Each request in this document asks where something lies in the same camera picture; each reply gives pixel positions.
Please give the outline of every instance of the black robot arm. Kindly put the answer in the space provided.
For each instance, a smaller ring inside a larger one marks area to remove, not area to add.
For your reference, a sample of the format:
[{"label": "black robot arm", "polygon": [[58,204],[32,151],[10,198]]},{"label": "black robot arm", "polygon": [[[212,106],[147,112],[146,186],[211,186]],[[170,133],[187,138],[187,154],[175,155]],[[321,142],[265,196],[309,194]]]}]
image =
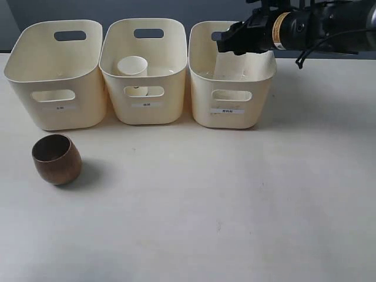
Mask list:
[{"label": "black robot arm", "polygon": [[325,1],[293,7],[290,0],[261,1],[245,22],[221,33],[219,52],[235,55],[268,50],[302,51],[299,68],[312,51],[357,54],[376,51],[376,1]]}]

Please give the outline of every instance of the wooden cup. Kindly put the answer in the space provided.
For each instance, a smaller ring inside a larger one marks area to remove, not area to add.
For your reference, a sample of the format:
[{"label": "wooden cup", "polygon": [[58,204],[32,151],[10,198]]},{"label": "wooden cup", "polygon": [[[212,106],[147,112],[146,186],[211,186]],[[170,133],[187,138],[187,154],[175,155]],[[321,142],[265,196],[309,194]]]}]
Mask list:
[{"label": "wooden cup", "polygon": [[40,176],[55,185],[69,183],[81,172],[81,156],[70,138],[62,134],[48,135],[36,142],[32,157]]}]

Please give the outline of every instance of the cable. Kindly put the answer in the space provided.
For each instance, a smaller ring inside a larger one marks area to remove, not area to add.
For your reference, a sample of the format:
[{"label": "cable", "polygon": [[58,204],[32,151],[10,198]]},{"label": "cable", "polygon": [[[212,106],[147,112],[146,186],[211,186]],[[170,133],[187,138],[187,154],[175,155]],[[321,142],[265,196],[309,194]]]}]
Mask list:
[{"label": "cable", "polygon": [[315,51],[315,49],[317,47],[319,47],[321,44],[327,42],[329,39],[332,39],[333,37],[343,35],[343,34],[348,34],[348,33],[356,33],[356,32],[376,32],[376,28],[353,29],[352,31],[342,31],[342,32],[330,35],[330,36],[318,41],[310,49],[302,51],[302,53],[300,53],[299,57],[296,59],[295,63],[298,65],[299,69],[302,69],[305,59],[307,59],[307,57],[310,55],[310,53]]}]

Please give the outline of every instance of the gray wall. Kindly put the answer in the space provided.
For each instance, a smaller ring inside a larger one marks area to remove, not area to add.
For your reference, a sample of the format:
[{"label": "gray wall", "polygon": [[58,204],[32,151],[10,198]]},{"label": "gray wall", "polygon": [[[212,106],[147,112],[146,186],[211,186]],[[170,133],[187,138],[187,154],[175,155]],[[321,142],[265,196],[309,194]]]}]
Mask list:
[{"label": "gray wall", "polygon": [[[8,0],[21,30],[42,21],[93,19],[103,25],[125,18],[161,17],[176,19],[187,33],[201,21],[242,21],[260,4],[245,0]],[[276,52],[279,57],[296,57],[298,52]],[[343,58],[338,55],[313,54],[312,58]],[[376,53],[362,53],[356,58],[376,58]]]},{"label": "gray wall", "polygon": [[0,51],[12,49],[19,33],[8,3],[0,0]]}]

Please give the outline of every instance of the plastic container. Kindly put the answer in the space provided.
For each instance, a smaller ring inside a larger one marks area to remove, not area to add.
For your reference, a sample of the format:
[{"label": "plastic container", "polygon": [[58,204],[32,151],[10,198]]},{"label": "plastic container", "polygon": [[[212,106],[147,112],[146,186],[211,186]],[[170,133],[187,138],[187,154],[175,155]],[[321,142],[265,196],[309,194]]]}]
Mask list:
[{"label": "plastic container", "polygon": [[261,115],[277,67],[273,52],[218,54],[212,40],[234,22],[202,22],[190,34],[193,117],[206,127],[244,129]]},{"label": "plastic container", "polygon": [[41,129],[89,127],[104,118],[102,38],[102,26],[88,20],[41,22],[22,32],[4,74]]},{"label": "plastic container", "polygon": [[[147,60],[147,76],[119,76],[117,65],[128,56]],[[170,123],[179,118],[186,65],[186,33],[173,19],[115,22],[107,32],[99,61],[116,116],[130,125]],[[132,95],[127,90],[142,86],[147,86],[147,95]]]}]

